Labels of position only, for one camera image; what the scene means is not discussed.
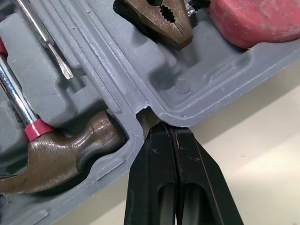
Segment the chrome shaft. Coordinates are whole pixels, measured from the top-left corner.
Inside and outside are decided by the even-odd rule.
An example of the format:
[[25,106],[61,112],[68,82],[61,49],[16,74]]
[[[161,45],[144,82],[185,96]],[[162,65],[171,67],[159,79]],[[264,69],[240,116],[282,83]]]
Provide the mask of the chrome shaft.
[[0,84],[21,117],[25,127],[39,119],[24,98],[22,88],[7,65],[4,56],[0,56]]
[[28,0],[15,0],[15,4],[22,11],[25,19],[29,23],[29,25],[34,30],[37,38],[41,42],[41,44],[48,48],[58,63],[61,72],[65,76],[66,79],[70,80],[74,78],[74,75],[71,69],[67,66],[64,60],[60,57],[58,52],[54,48],[54,41],[50,34],[48,33],[46,27],[43,25],[42,21],[39,19],[37,13],[34,11]]

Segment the tool kit case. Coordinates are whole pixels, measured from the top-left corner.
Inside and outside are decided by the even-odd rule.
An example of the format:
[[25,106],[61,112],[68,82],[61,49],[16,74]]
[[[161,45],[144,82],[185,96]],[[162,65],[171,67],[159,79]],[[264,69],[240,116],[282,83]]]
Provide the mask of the tool kit case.
[[[244,50],[222,37],[206,10],[193,15],[193,42],[181,51],[155,43],[116,14],[113,0],[30,0],[75,78],[53,59],[10,1],[0,1],[0,37],[25,98],[44,122],[68,135],[107,110],[127,136],[87,178],[59,195],[7,194],[0,224],[48,225],[127,172],[144,143],[136,118],[150,107],[177,127],[195,125],[300,57],[300,39]],[[0,90],[0,172],[24,170],[28,140]]]

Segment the pliers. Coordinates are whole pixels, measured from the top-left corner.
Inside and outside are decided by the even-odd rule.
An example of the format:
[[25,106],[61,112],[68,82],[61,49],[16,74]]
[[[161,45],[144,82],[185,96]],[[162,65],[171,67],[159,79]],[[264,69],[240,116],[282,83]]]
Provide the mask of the pliers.
[[115,12],[152,40],[181,50],[192,42],[192,25],[184,0],[116,0]]

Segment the rust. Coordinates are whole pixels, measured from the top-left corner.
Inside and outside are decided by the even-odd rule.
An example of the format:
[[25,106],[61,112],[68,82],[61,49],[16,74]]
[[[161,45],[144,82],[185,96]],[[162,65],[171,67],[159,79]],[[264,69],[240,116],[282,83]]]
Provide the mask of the rust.
[[125,143],[123,133],[100,112],[77,136],[47,133],[28,146],[24,173],[0,180],[0,193],[34,193],[54,188],[79,175],[94,156],[117,151]]
[[150,27],[174,48],[181,50],[192,42],[193,30],[184,0],[125,0]]

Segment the screwdriver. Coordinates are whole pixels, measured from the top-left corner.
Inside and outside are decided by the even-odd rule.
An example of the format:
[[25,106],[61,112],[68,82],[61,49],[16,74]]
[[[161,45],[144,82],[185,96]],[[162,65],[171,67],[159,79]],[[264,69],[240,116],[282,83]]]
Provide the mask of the screwdriver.
[[37,13],[34,11],[30,3],[27,0],[15,0],[15,4],[25,16],[27,23],[32,27],[43,47],[48,48],[50,50],[65,78],[67,80],[74,78],[71,69],[67,66],[64,60],[55,50],[54,41],[52,37],[48,33],[47,29],[43,25],[42,21],[39,19]]
[[54,129],[43,122],[27,103],[17,78],[6,62],[7,55],[8,53],[0,38],[0,86],[18,112],[29,141],[33,141],[43,134],[54,131]]

